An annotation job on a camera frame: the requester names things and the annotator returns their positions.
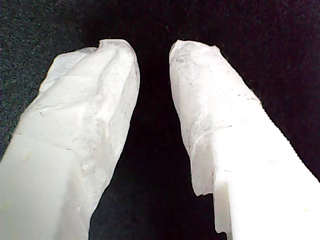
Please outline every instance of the white plastic object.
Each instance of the white plastic object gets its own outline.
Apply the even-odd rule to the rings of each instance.
[[[216,46],[178,40],[173,102],[196,195],[228,240],[320,239],[320,183]]]
[[[140,85],[121,39],[58,55],[0,162],[1,240],[87,240]]]

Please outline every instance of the white tissue paper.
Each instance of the white tissue paper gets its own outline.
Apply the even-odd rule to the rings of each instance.
[[[178,40],[173,102],[196,195],[228,240],[320,239],[320,183],[216,46]]]
[[[139,84],[137,57],[125,40],[54,59],[0,162],[0,239],[88,239]]]

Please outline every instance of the black fabric background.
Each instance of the black fabric background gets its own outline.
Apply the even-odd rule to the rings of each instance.
[[[320,179],[318,1],[2,0],[0,23],[0,156],[54,57],[108,38],[136,52],[139,97],[90,240],[226,239],[212,195],[191,186],[169,82],[177,39],[217,45]]]

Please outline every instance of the dark textured surface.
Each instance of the dark textured surface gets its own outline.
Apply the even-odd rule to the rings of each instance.
[[[0,156],[56,55],[126,39],[138,57],[140,93],[90,239],[226,239],[214,231],[212,196],[193,194],[171,98],[169,50],[189,39],[221,48],[319,179],[319,3],[235,2],[2,1]]]

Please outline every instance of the white plastic piece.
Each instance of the white plastic piece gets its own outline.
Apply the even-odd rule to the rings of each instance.
[[[228,240],[320,239],[320,183],[216,46],[178,40],[173,102],[196,195]]]
[[[140,85],[125,40],[55,58],[0,162],[1,240],[87,240]]]

